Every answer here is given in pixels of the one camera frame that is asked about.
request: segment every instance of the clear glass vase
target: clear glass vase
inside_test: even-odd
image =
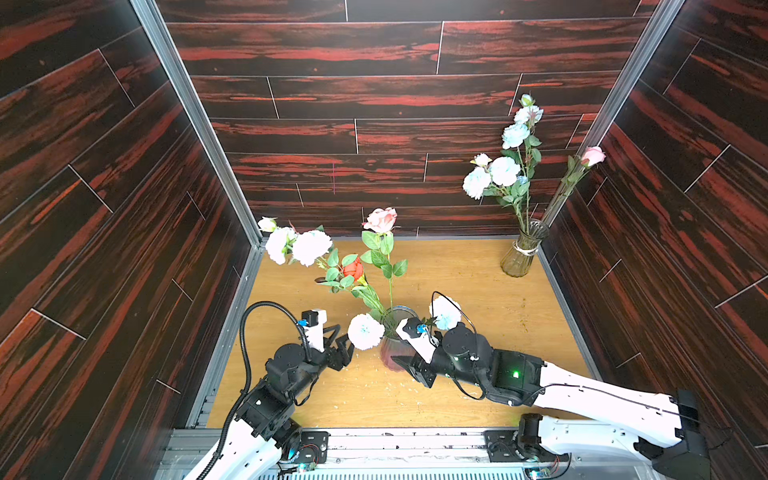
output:
[[[549,235],[549,227],[540,220],[528,221],[528,232],[520,232],[512,248],[502,258],[502,270],[509,276],[525,276],[531,269],[539,245]]]
[[[419,316],[407,306],[398,305],[392,309],[392,324],[395,328],[404,319]],[[381,343],[380,355],[384,366],[393,372],[403,372],[403,368],[392,360],[393,356],[414,356],[416,351],[405,340],[400,339],[397,333],[387,331]]]

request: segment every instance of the pink rose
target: pink rose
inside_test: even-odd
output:
[[[395,226],[395,220],[397,220],[397,212],[394,208],[389,207],[386,210],[377,208],[368,216],[368,221],[362,227],[376,233],[387,233]]]
[[[605,160],[605,154],[603,153],[602,148],[589,147],[581,157],[581,164],[585,167],[591,167],[593,165],[599,164],[603,160]]]

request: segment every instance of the wooden floor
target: wooden floor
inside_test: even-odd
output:
[[[558,301],[538,259],[521,278],[506,276],[499,261],[511,240],[400,240],[392,263],[409,260],[408,273],[396,279],[395,304],[410,306],[420,316],[429,314],[429,297],[439,290],[457,301],[495,348],[518,350],[589,376]],[[336,242],[341,256],[363,253],[362,242]],[[381,273],[366,268],[369,281],[388,303]],[[327,325],[349,321],[366,311],[351,294],[332,294],[313,284],[317,267],[298,263],[278,266],[265,257],[250,296],[250,303],[273,300],[294,315],[303,310],[328,311]],[[264,375],[264,363],[284,343],[297,342],[290,321],[274,309],[257,309],[247,325],[247,345],[254,385]],[[220,428],[243,388],[243,359],[232,349],[208,426]],[[467,388],[474,393],[476,389]],[[352,364],[341,372],[327,369],[315,385],[311,399],[297,408],[293,419],[306,427],[434,427],[517,425],[527,407],[511,408],[461,394],[449,379],[437,378],[427,389],[406,372],[391,372],[381,363],[379,349],[356,352]],[[553,411],[561,418],[577,418]]]

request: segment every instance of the dark red wood grain wall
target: dark red wood grain wall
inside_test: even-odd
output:
[[[127,0],[0,11],[0,478],[151,478],[250,245]]]
[[[766,18],[684,4],[546,245],[607,381],[692,389],[733,426],[718,478],[768,478]]]
[[[343,234],[394,206],[400,233],[445,235],[517,231],[462,180],[524,93],[544,211],[657,2],[157,3],[257,216]]]

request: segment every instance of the white flower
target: white flower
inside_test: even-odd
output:
[[[483,167],[475,167],[469,175],[464,177],[464,191],[475,200],[480,200],[482,191],[490,184],[491,175]]]
[[[275,221],[276,219],[277,217],[261,217],[261,220],[259,220],[259,223],[257,223],[259,230],[272,233],[277,228],[277,222]]]
[[[278,265],[286,262],[286,245],[298,237],[293,228],[281,227],[275,229],[266,241],[266,252]]]
[[[528,131],[528,125],[526,124],[510,125],[504,129],[502,134],[502,140],[504,141],[502,148],[519,147],[530,134],[531,132]]]
[[[459,312],[456,309],[456,306],[453,306],[451,302],[455,303],[458,308],[462,308],[462,306],[453,301],[453,298],[450,296],[442,295],[432,302],[435,307],[434,310],[432,310],[432,305],[429,306],[429,313],[435,317],[435,326],[440,330],[450,330],[462,319],[462,313]]]
[[[317,257],[328,253],[333,242],[325,232],[320,230],[311,230],[299,235],[293,244],[293,258],[304,266],[310,266],[315,263]]]
[[[379,345],[384,336],[384,325],[368,313],[360,313],[349,323],[346,333],[356,349],[367,350]]]
[[[531,118],[533,118],[533,123],[538,123],[539,120],[541,120],[541,116],[544,114],[544,110],[537,107],[536,105],[531,105],[530,107],[523,107],[520,110],[515,113],[515,123],[516,124],[525,124],[528,123]]]
[[[510,157],[499,157],[493,161],[489,169],[493,183],[502,187],[509,187],[517,179],[520,173],[520,165]]]
[[[534,100],[533,97],[529,94],[525,94],[522,97],[520,97],[520,105],[522,105],[523,107],[530,107],[531,105],[534,104],[534,102],[536,102],[536,100]]]
[[[491,163],[491,158],[486,154],[480,154],[480,155],[477,155],[475,159],[470,161],[469,163],[475,164],[478,167],[485,167]]]

